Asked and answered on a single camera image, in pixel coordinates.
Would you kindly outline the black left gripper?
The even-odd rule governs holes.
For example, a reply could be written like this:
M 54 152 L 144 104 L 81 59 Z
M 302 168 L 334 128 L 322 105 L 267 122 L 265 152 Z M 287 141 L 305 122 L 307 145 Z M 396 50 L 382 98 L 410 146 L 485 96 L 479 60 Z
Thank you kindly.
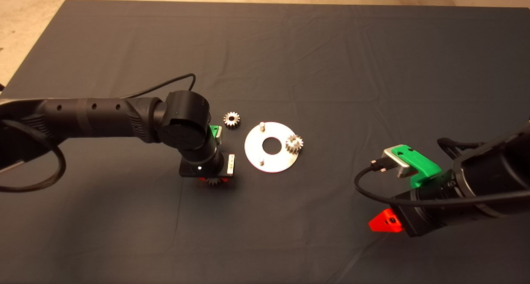
M 202 163 L 191 163 L 182 159 L 178 168 L 181 177 L 199 178 L 201 182 L 208 183 L 209 178 L 222 178 L 222 183 L 229 182 L 234 176 L 236 154 L 216 152 L 212 158 Z

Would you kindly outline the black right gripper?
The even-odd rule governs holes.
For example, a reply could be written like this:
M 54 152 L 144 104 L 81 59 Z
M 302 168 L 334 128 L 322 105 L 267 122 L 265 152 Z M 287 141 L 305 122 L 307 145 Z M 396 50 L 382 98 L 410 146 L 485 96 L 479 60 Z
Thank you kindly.
M 392 205 L 369 222 L 373 232 L 399 233 L 405 230 L 411 238 L 421 237 L 445 227 L 445 224 L 429 214 L 429 208 Z

